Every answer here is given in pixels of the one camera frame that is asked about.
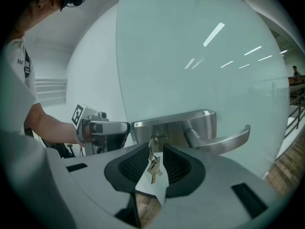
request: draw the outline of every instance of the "ceiling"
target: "ceiling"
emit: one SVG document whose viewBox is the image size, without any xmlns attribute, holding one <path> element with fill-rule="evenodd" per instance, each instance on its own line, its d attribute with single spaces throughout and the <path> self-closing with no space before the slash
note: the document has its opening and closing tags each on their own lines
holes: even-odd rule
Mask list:
<svg viewBox="0 0 305 229">
<path fill-rule="evenodd" d="M 86 0 L 79 7 L 64 8 L 26 33 L 27 44 L 73 53 L 90 26 L 118 0 Z"/>
<path fill-rule="evenodd" d="M 284 51 L 284 50 L 288 50 L 288 52 L 286 54 L 283 54 L 283 56 L 285 57 L 285 55 L 287 55 L 289 52 L 292 52 L 295 50 L 295 47 L 286 39 L 284 38 L 282 35 L 280 35 L 279 33 L 275 32 L 274 30 L 270 29 L 272 35 L 274 36 L 280 51 Z"/>
</svg>

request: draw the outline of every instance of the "white wall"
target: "white wall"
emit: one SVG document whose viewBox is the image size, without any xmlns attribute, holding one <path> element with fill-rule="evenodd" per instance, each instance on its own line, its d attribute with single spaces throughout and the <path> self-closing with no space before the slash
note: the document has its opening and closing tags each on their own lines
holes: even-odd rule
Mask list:
<svg viewBox="0 0 305 229">
<path fill-rule="evenodd" d="M 71 53 L 36 47 L 30 43 L 25 45 L 35 67 L 36 78 L 66 78 L 66 68 L 71 58 Z"/>
<path fill-rule="evenodd" d="M 305 55 L 299 50 L 293 50 L 285 53 L 284 57 L 285 65 L 287 68 L 288 76 L 291 77 L 294 74 L 292 66 L 296 66 L 301 75 L 305 75 Z"/>
<path fill-rule="evenodd" d="M 109 0 L 97 13 L 97 16 L 93 17 L 90 22 L 88 23 L 86 29 L 80 34 L 79 39 L 77 41 L 77 44 L 74 48 L 77 47 L 77 45 L 80 43 L 81 39 L 84 37 L 84 35 L 87 33 L 87 31 L 91 28 L 91 26 L 106 12 L 108 11 L 112 6 L 117 4 L 119 0 Z"/>
<path fill-rule="evenodd" d="M 116 62 L 117 9 L 116 4 L 91 26 L 71 57 L 67 68 L 67 115 L 81 103 L 106 112 L 110 121 L 127 121 Z M 132 144 L 129 136 L 126 146 Z"/>
</svg>

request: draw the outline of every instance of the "black rubber pad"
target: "black rubber pad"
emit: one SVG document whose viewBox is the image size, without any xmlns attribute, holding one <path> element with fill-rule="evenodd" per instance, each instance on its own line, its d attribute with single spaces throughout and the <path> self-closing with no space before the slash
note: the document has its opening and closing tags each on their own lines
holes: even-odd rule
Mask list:
<svg viewBox="0 0 305 229">
<path fill-rule="evenodd" d="M 105 167 L 106 179 L 114 189 L 133 193 L 148 165 L 148 144 L 110 161 Z"/>
<path fill-rule="evenodd" d="M 163 145 L 163 165 L 169 181 L 167 198 L 191 194 L 205 177 L 205 167 L 200 160 L 168 144 Z"/>
<path fill-rule="evenodd" d="M 253 219 L 268 208 L 247 184 L 241 183 L 231 188 Z"/>
</svg>

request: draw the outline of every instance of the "ceiling light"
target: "ceiling light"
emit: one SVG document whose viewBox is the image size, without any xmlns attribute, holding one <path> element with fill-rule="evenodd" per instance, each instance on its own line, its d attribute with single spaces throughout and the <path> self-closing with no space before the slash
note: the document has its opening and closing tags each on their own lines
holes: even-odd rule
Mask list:
<svg viewBox="0 0 305 229">
<path fill-rule="evenodd" d="M 229 63 L 226 63 L 225 65 L 221 66 L 221 68 L 225 67 L 226 65 L 228 65 L 228 64 L 230 64 L 230 63 L 232 63 L 232 62 L 234 62 L 234 61 L 231 61 L 231 62 L 229 62 Z"/>
<path fill-rule="evenodd" d="M 199 64 L 202 62 L 202 60 L 203 60 L 203 59 L 199 60 L 199 61 L 191 68 L 191 70 L 192 70 L 192 69 L 195 69 L 195 68 L 197 67 L 197 65 L 199 65 Z"/>
<path fill-rule="evenodd" d="M 194 59 L 191 59 L 190 61 L 189 61 L 189 63 L 187 64 L 187 66 L 185 67 L 185 69 L 187 69 L 191 64 L 192 64 L 192 62 L 195 60 L 195 58 Z"/>
<path fill-rule="evenodd" d="M 244 65 L 244 66 L 242 66 L 242 67 L 239 67 L 239 69 L 244 68 L 244 67 L 246 67 L 246 66 L 248 66 L 248 65 L 250 65 L 250 64 L 246 64 L 246 65 Z"/>
<path fill-rule="evenodd" d="M 263 59 L 267 59 L 267 58 L 270 58 L 270 57 L 272 57 L 272 55 L 270 55 L 270 56 L 268 56 L 268 57 L 265 57 L 265 58 L 262 58 L 262 59 L 259 59 L 258 61 L 261 61 L 261 60 L 263 60 Z"/>
<path fill-rule="evenodd" d="M 214 29 L 214 31 L 212 31 L 211 35 L 209 35 L 209 37 L 205 40 L 205 42 L 203 43 L 203 45 L 206 47 L 209 42 L 214 38 L 214 36 L 217 35 L 217 33 L 223 28 L 224 24 L 219 23 L 216 28 Z"/>
<path fill-rule="evenodd" d="M 251 51 L 245 53 L 244 56 L 246 56 L 246 55 L 248 55 L 248 54 L 254 52 L 254 51 L 257 50 L 257 49 L 260 49 L 261 47 L 262 47 L 262 46 L 259 46 L 259 47 L 257 47 L 257 48 L 254 48 L 253 50 L 251 50 Z"/>
</svg>

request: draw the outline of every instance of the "person in background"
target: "person in background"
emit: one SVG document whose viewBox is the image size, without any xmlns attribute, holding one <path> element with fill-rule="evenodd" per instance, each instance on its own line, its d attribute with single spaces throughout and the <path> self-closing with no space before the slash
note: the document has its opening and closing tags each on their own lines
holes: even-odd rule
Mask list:
<svg viewBox="0 0 305 229">
<path fill-rule="evenodd" d="M 293 75 L 293 79 L 295 81 L 295 83 L 301 83 L 301 74 L 299 71 L 297 71 L 296 66 L 292 66 L 292 68 L 294 69 L 294 75 Z"/>
<path fill-rule="evenodd" d="M 30 127 L 38 136 L 52 143 L 70 143 L 83 146 L 71 123 L 61 122 L 46 114 L 41 107 L 35 85 L 35 73 L 31 58 L 25 45 L 25 32 L 40 23 L 43 19 L 67 4 L 73 2 L 74 6 L 82 4 L 85 0 L 33 0 L 20 15 L 19 19 L 7 37 L 4 52 L 5 56 L 20 80 L 31 90 L 36 100 L 26 118 L 26 126 Z"/>
</svg>

